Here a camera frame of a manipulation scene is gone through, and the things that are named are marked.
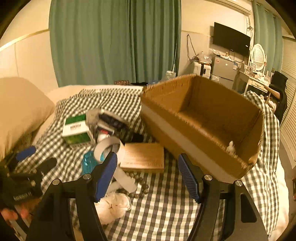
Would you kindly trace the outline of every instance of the green and white box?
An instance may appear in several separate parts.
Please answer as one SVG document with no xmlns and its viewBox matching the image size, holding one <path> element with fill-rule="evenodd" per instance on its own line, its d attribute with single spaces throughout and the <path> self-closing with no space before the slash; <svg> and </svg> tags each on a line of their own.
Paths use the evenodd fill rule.
<svg viewBox="0 0 296 241">
<path fill-rule="evenodd" d="M 62 137 L 72 149 L 96 144 L 92 132 L 86 125 L 86 114 L 68 117 Z"/>
</svg>

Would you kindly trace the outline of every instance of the human hand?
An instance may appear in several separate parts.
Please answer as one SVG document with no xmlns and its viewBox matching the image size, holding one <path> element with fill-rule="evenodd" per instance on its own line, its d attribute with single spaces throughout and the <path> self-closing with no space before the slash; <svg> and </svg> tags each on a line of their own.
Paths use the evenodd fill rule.
<svg viewBox="0 0 296 241">
<path fill-rule="evenodd" d="M 8 208 L 1 210 L 1 215 L 3 216 L 5 221 L 18 219 L 16 212 L 9 210 Z M 28 215 L 29 211 L 26 208 L 21 207 L 20 216 L 26 219 Z"/>
</svg>

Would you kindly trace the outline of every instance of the open cardboard box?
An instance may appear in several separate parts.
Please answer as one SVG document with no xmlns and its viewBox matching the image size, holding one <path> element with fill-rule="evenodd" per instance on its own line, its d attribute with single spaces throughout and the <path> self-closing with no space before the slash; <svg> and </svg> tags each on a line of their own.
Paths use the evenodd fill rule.
<svg viewBox="0 0 296 241">
<path fill-rule="evenodd" d="M 256 164 L 263 113 L 223 85 L 185 75 L 144 88 L 141 105 L 148 132 L 176 159 L 186 153 L 205 174 L 233 182 Z M 230 141 L 235 155 L 226 152 Z"/>
</svg>

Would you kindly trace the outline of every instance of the gingham blanket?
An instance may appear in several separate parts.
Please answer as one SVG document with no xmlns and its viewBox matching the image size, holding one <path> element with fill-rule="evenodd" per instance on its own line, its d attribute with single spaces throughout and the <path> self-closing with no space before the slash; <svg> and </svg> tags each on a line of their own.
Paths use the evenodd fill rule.
<svg viewBox="0 0 296 241">
<path fill-rule="evenodd" d="M 46 191 L 51 181 L 59 178 L 63 182 L 76 180 L 81 176 L 81 160 L 90 147 L 72 150 L 62 139 L 64 121 L 69 116 L 81 115 L 87 110 L 101 107 L 112 111 L 131 123 L 135 132 L 144 134 L 144 141 L 153 138 L 145 131 L 140 119 L 140 91 L 131 89 L 103 89 L 81 91 L 57 103 L 53 123 L 36 144 L 34 155 L 19 163 L 17 171 L 28 172 L 49 157 L 58 160 L 57 166 L 43 179 L 42 189 Z M 261 215 L 266 232 L 276 226 L 278 218 L 278 185 L 276 179 L 279 153 L 279 122 L 258 95 L 249 91 L 245 95 L 264 112 L 264 134 L 257 164 L 242 181 L 253 198 Z M 199 205 L 189 198 L 182 183 L 176 160 L 165 153 L 163 174 L 140 174 L 150 186 L 143 199 L 132 199 L 132 209 L 126 215 L 105 227 L 108 240 L 186 240 L 199 210 Z M 79 228 L 75 200 L 70 200 L 73 226 Z M 221 233 L 224 201 L 214 231 L 214 240 Z"/>
</svg>

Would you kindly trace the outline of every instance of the mini fridge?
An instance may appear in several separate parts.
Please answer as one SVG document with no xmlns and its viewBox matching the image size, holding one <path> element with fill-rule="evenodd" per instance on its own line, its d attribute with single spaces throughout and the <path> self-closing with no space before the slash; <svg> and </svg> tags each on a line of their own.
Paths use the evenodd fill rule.
<svg viewBox="0 0 296 241">
<path fill-rule="evenodd" d="M 215 56 L 212 62 L 211 80 L 217 81 L 218 79 L 219 83 L 228 89 L 232 89 L 237 68 L 237 63 Z"/>
</svg>

